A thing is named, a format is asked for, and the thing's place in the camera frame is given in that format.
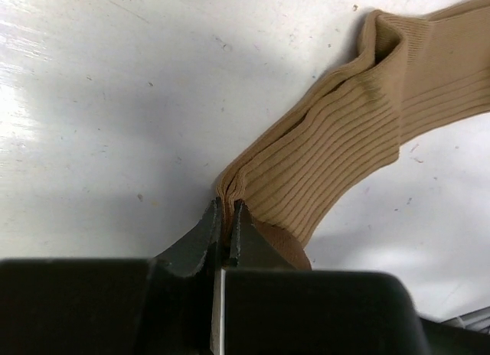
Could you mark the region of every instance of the white surface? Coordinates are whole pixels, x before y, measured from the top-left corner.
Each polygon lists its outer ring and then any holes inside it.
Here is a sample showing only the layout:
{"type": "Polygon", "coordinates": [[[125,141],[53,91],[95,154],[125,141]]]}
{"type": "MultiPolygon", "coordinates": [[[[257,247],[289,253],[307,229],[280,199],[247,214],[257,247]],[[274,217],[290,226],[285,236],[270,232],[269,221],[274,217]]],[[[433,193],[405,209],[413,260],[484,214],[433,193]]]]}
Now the white surface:
{"type": "MultiPolygon", "coordinates": [[[[0,256],[161,252],[367,11],[458,1],[0,0],[0,256]]],[[[489,130],[407,145],[325,218],[315,266],[393,272],[438,317],[490,305],[489,130]]]]}

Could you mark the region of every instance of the brown sock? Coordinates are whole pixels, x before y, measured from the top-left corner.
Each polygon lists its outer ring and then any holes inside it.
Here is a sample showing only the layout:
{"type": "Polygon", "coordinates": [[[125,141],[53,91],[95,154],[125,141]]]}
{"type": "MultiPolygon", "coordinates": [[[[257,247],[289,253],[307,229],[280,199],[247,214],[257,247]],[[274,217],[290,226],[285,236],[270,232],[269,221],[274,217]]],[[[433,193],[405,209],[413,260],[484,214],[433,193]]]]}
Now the brown sock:
{"type": "Polygon", "coordinates": [[[396,161],[400,145],[489,110],[490,0],[425,18],[373,11],[358,57],[318,80],[225,170],[225,226],[242,199],[297,262],[290,236],[305,246],[338,198],[396,161]]]}

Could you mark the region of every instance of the scratched white tabletop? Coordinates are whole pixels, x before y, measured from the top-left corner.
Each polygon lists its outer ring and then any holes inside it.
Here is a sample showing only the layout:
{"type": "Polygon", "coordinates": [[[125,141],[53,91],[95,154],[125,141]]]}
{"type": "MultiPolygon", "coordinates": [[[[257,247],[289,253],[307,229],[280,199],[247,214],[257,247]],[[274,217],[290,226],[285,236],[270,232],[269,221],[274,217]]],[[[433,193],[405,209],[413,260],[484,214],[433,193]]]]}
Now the scratched white tabletop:
{"type": "MultiPolygon", "coordinates": [[[[0,257],[151,256],[324,70],[366,12],[461,0],[0,0],[0,257]]],[[[398,275],[417,308],[490,305],[490,116],[405,145],[307,253],[398,275]]]]}

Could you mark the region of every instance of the ribbed fabric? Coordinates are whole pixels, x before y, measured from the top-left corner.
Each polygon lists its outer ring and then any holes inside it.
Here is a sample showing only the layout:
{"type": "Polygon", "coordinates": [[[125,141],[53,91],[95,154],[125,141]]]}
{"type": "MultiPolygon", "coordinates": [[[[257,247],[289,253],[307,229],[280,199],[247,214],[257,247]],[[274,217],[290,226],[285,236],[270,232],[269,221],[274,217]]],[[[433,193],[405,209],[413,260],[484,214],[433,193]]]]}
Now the ribbed fabric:
{"type": "Polygon", "coordinates": [[[304,246],[338,198],[396,161],[401,144],[489,110],[490,0],[426,18],[373,11],[357,58],[318,80],[225,170],[225,226],[242,199],[262,226],[304,246]]]}

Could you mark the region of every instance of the white table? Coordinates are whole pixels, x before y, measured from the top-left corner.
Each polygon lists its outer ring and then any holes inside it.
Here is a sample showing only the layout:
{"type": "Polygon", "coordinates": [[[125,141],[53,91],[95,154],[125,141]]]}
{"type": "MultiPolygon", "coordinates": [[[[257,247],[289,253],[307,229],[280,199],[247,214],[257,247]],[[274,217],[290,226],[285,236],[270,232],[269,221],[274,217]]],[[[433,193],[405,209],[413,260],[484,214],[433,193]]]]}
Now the white table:
{"type": "MultiPolygon", "coordinates": [[[[461,0],[0,0],[0,256],[152,256],[365,13],[461,0]]],[[[411,141],[307,248],[398,275],[424,313],[490,305],[490,116],[411,141]]]]}

